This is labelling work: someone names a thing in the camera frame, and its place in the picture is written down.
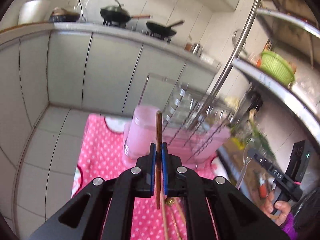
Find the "right hand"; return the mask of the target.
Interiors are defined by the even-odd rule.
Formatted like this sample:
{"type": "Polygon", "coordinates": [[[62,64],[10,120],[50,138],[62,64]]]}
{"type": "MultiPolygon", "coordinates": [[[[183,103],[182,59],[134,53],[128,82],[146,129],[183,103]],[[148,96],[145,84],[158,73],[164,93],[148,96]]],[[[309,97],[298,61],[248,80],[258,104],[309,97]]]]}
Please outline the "right hand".
{"type": "Polygon", "coordinates": [[[291,211],[291,205],[288,202],[279,200],[273,203],[274,200],[274,191],[271,191],[268,196],[265,198],[264,203],[260,206],[260,210],[263,211],[268,218],[271,218],[272,212],[276,209],[280,214],[273,218],[273,221],[281,226],[285,223],[288,215],[291,211]]]}

